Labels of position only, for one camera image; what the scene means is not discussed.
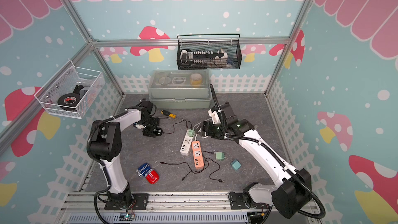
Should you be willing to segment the black silver electric shaver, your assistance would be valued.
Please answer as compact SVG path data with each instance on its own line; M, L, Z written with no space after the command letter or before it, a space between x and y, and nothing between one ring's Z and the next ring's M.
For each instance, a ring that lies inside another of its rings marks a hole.
M161 136L163 134L163 130L159 127L153 128L152 132L154 136Z

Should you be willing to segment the white power strip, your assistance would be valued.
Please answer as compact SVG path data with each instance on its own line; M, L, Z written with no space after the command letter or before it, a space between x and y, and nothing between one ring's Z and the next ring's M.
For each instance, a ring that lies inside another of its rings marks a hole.
M185 134L184 140L182 142L181 149L180 149L181 155L187 156L189 154L193 138L194 138L194 136L191 138L187 135L187 133Z

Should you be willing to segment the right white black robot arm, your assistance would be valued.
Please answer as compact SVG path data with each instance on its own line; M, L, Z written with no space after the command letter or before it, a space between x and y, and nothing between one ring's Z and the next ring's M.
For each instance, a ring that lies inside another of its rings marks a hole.
M266 205L269 216L275 208L284 218L296 213L313 219L323 219L326 210L312 191L312 177L306 169L298 170L276 153L246 119L238 119L229 102L221 105L213 86L210 92L214 101L208 114L210 121L202 123L202 133L213 139L233 141L248 151L273 180L274 186L259 182L249 184L242 192L244 206L254 209Z

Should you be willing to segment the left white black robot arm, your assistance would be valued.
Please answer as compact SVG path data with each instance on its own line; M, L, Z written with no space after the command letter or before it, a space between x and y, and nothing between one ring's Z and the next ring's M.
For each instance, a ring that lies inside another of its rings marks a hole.
M107 183L105 190L97 192L95 200L98 200L100 194L105 194L106 203L121 209L133 205L135 199L120 162L121 132L128 127L135 127L142 130L145 136L161 136L163 130L158 127L159 118L154 117L156 110L157 107L152 102L141 99L137 105L126 108L116 116L93 122L86 145L87 154L98 163Z

